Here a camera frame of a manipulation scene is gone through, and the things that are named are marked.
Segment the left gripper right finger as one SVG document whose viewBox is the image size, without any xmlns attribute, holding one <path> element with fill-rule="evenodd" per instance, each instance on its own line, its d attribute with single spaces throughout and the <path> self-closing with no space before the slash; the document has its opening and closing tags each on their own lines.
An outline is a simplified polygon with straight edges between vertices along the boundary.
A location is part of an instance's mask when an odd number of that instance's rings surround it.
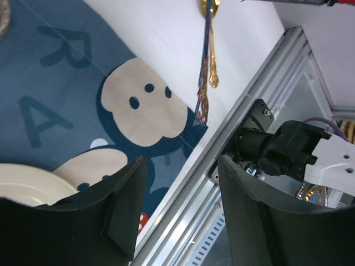
<svg viewBox="0 0 355 266">
<path fill-rule="evenodd" d="M 353 265 L 354 207 L 296 199 L 218 159 L 219 184 L 234 265 Z"/>
</svg>

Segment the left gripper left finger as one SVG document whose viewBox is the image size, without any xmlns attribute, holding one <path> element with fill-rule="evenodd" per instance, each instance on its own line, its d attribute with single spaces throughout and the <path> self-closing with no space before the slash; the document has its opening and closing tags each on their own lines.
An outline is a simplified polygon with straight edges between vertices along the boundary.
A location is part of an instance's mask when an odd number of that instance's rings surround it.
<svg viewBox="0 0 355 266">
<path fill-rule="evenodd" d="M 134 259 L 148 171 L 137 157 L 49 206 L 1 198 L 2 265 L 128 265 Z"/>
</svg>

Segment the cream round plate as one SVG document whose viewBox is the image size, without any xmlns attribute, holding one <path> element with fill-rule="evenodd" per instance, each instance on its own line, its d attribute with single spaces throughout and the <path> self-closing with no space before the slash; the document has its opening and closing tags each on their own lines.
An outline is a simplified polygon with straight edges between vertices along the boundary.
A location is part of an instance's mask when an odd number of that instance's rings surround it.
<svg viewBox="0 0 355 266">
<path fill-rule="evenodd" d="M 53 205 L 77 193 L 67 181 L 40 168 L 1 163 L 1 197 L 35 207 Z"/>
</svg>

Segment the blue cartoon placemat cloth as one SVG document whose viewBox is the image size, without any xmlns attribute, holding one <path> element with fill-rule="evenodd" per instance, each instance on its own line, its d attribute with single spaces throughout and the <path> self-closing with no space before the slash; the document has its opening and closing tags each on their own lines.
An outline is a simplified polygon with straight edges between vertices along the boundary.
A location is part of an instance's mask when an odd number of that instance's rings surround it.
<svg viewBox="0 0 355 266">
<path fill-rule="evenodd" d="M 206 130 L 85 2 L 3 2 L 1 162 L 83 191 L 145 156 L 143 228 Z"/>
</svg>

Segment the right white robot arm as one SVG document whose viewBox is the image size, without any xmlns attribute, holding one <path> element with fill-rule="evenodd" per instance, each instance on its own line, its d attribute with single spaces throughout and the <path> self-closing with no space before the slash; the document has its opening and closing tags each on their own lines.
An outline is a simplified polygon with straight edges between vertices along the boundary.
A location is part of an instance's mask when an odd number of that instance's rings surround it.
<svg viewBox="0 0 355 266">
<path fill-rule="evenodd" d="M 257 162 L 270 176 L 287 175 L 354 195 L 354 144 L 320 127 L 284 122 L 262 145 Z"/>
</svg>

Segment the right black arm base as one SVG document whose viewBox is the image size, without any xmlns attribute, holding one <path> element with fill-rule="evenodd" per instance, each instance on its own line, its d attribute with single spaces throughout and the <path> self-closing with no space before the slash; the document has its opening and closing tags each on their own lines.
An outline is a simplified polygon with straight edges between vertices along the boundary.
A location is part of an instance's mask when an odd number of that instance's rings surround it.
<svg viewBox="0 0 355 266">
<path fill-rule="evenodd" d="M 223 144 L 220 154 L 232 159 L 249 175 L 261 177 L 263 171 L 258 165 L 258 158 L 273 121 L 274 116 L 264 100 L 256 99 Z"/>
</svg>

